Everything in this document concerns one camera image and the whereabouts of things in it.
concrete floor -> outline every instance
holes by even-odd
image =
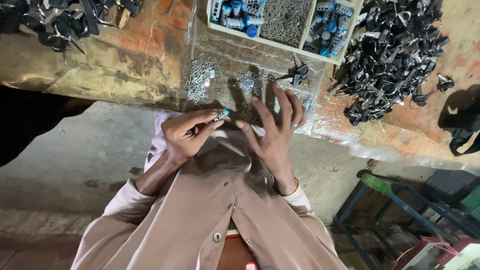
[[[129,177],[143,172],[153,136],[151,109],[96,102],[0,168],[0,207],[99,215]],[[367,162],[349,156],[344,146],[299,134],[292,139],[291,159],[313,211],[326,223]],[[434,171],[381,162],[373,172],[421,184]]]

workbench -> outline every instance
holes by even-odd
[[[363,123],[362,131],[344,116],[351,99],[333,97],[335,81],[330,78],[335,66],[299,56],[310,68],[309,84],[281,83],[299,98],[307,98],[309,93],[315,96],[315,111],[299,132],[347,145],[354,156],[465,169],[479,175],[480,154],[455,158],[448,148],[451,135],[437,122],[440,115],[448,113],[448,105],[458,107],[465,99],[479,99],[480,86],[475,83],[480,79],[480,2],[444,1],[442,11],[440,30],[451,41],[423,85],[424,93],[434,91],[425,107],[414,110],[415,104],[411,108],[406,99],[403,106],[395,105],[381,123]],[[123,29],[101,27],[99,36],[81,39],[85,55],[76,49],[55,53],[33,35],[2,34],[0,82],[21,89],[158,109],[188,111],[225,106],[234,111],[233,119],[250,117],[252,113],[242,105],[250,100],[250,94],[233,87],[238,72],[266,69],[274,77],[281,77],[294,66],[292,55],[209,29],[206,17],[206,0],[145,0],[142,11],[129,18]],[[202,52],[217,59],[219,70],[206,92],[207,104],[194,106],[187,99],[184,85],[191,61]],[[436,89],[438,72],[451,76],[455,87],[440,93]],[[271,92],[264,90],[263,100],[272,110],[278,110]]]

forearm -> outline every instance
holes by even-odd
[[[160,158],[135,182],[138,191],[145,195],[157,195],[167,178],[182,166],[184,161],[172,158],[165,150]]]

blue metal frame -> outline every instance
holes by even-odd
[[[415,190],[411,189],[410,187],[408,187],[406,184],[402,182],[393,182],[393,181],[382,179],[382,178],[379,178],[379,179],[389,185],[395,184],[395,185],[399,185],[399,187],[394,192],[390,192],[389,194],[387,194],[389,199],[385,203],[385,205],[375,215],[375,220],[379,221],[379,218],[383,215],[385,210],[392,204],[392,202],[395,202],[401,208],[403,208],[403,210],[405,210],[408,214],[410,214],[416,221],[420,222],[425,228],[427,228],[432,234],[441,235],[446,241],[453,243],[453,240],[449,236],[444,235],[442,231],[440,231],[432,222],[424,218],[422,215],[420,215],[417,211],[415,211],[412,207],[410,207],[408,204],[406,204],[402,199],[398,197],[398,194],[401,191],[407,190],[412,196],[422,201],[424,205],[432,208],[435,212],[440,214],[441,217],[446,218],[449,222],[451,222],[457,228],[461,229],[467,235],[474,238],[479,238],[478,234],[474,230],[468,228],[468,226],[465,226],[461,222],[461,218],[459,218],[458,215],[452,215],[452,211],[450,208],[447,207],[447,209],[443,209],[443,207],[440,207],[432,203],[431,201],[427,200],[424,196],[420,195]],[[350,202],[350,204],[347,206],[347,208],[342,213],[340,218],[337,218],[337,216],[334,215],[333,220],[338,224],[340,229],[343,231],[343,233],[347,236],[347,238],[353,244],[353,246],[355,247],[357,252],[360,254],[363,261],[367,264],[368,268],[370,268],[370,270],[378,270],[375,267],[375,264],[372,262],[372,260],[370,260],[370,258],[367,256],[363,248],[359,245],[357,240],[355,240],[355,238],[352,236],[352,234],[348,231],[348,229],[343,224],[343,221],[345,221],[345,218],[347,218],[348,215],[350,214],[350,211],[352,210],[353,205],[360,199],[360,197],[365,193],[365,191],[367,191],[367,189],[368,189],[368,185],[363,184],[360,191],[355,195],[352,202]],[[383,239],[379,236],[376,230],[373,230],[373,233],[383,242]]]

key ring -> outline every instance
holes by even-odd
[[[307,77],[307,75],[304,75],[304,76],[302,76],[302,78],[301,78],[301,82],[303,83],[303,85],[307,86],[307,85],[310,84],[310,79]]]

